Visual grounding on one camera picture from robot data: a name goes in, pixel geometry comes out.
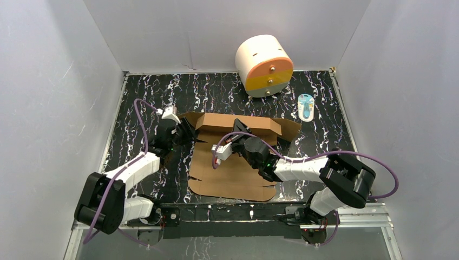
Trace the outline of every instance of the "white wall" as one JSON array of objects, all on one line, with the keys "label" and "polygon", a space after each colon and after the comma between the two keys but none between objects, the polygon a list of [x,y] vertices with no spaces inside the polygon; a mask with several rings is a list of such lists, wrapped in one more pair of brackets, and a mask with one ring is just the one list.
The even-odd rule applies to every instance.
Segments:
[{"label": "white wall", "polygon": [[338,65],[369,0],[84,0],[121,68],[235,71],[244,40],[278,38],[295,69]]},{"label": "white wall", "polygon": [[122,71],[82,1],[0,5],[0,259],[62,259]]},{"label": "white wall", "polygon": [[373,0],[337,68],[357,147],[400,178],[385,201],[404,259],[459,255],[458,24],[458,1]]}]

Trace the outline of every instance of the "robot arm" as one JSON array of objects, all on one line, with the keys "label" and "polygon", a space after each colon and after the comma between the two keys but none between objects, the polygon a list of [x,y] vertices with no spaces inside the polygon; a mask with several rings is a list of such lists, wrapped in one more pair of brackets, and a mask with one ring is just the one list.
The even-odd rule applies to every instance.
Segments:
[{"label": "robot arm", "polygon": [[[236,119],[233,132],[250,133],[250,129]],[[225,146],[212,147],[213,151],[217,149],[218,164],[230,154],[238,153],[268,181],[311,180],[326,185],[324,190],[309,198],[304,212],[298,212],[291,222],[307,222],[310,214],[321,219],[344,205],[359,209],[365,207],[376,176],[370,167],[347,154],[335,154],[303,162],[302,158],[286,158],[290,160],[287,161],[271,154],[268,146],[258,137],[235,134],[229,136],[225,143]]]},{"label": "robot arm", "polygon": [[154,198],[144,195],[126,199],[127,192],[142,179],[157,172],[164,165],[175,145],[183,145],[195,140],[197,132],[187,119],[179,119],[175,107],[167,107],[162,114],[157,134],[148,139],[148,153],[141,152],[130,162],[107,172],[89,175],[75,210],[75,219],[90,225],[101,203],[102,194],[109,182],[119,174],[109,188],[107,198],[99,215],[95,228],[111,234],[120,224],[139,218],[153,221],[161,218],[161,212]]}]

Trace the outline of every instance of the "flattened cardboard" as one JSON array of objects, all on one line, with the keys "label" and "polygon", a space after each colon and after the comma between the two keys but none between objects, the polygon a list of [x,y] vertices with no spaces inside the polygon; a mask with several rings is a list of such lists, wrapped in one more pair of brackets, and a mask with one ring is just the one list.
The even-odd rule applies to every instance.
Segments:
[{"label": "flattened cardboard", "polygon": [[301,127],[288,119],[271,119],[255,116],[188,112],[179,116],[199,129],[190,166],[190,189],[197,194],[212,197],[268,201],[276,194],[271,183],[252,169],[244,158],[232,154],[216,169],[212,169],[211,147],[233,129],[234,119],[246,124],[253,134],[277,144],[277,137],[292,141]]},{"label": "flattened cardboard", "polygon": [[251,186],[264,187],[273,186],[275,183],[269,182],[258,174],[257,170],[237,154],[232,154],[228,159],[218,166],[217,170],[212,169],[212,153],[208,152],[212,148],[212,143],[198,142],[194,145],[193,158],[191,159],[190,177],[202,181],[247,184]]}]

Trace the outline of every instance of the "marbled tabletop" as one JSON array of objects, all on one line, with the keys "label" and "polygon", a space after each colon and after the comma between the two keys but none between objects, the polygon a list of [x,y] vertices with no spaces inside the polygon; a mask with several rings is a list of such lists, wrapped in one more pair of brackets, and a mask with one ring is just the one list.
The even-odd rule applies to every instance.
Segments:
[{"label": "marbled tabletop", "polygon": [[[280,93],[249,99],[236,73],[128,75],[116,119],[104,171],[110,171],[134,158],[143,148],[142,131],[134,110],[141,98],[156,108],[175,105],[178,114],[188,111],[287,118],[301,123],[301,130],[290,144],[278,139],[277,149],[290,157],[312,156],[333,148],[353,151],[353,146],[328,71],[296,71]],[[314,119],[298,117],[298,96],[315,99]],[[147,132],[155,131],[159,117],[142,107]],[[188,187],[188,171],[194,144],[179,147],[166,167],[133,188],[130,196],[147,194],[164,203],[234,203],[243,200],[200,196]],[[272,202],[307,200],[324,185],[309,181],[277,183]]]}]

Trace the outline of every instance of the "cylindrical container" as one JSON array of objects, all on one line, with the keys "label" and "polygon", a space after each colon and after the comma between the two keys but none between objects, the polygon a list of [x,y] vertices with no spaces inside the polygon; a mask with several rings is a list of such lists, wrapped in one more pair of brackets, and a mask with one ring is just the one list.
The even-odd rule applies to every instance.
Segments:
[{"label": "cylindrical container", "polygon": [[293,74],[293,62],[272,35],[252,37],[239,46],[236,68],[248,95],[270,96],[284,89]]}]

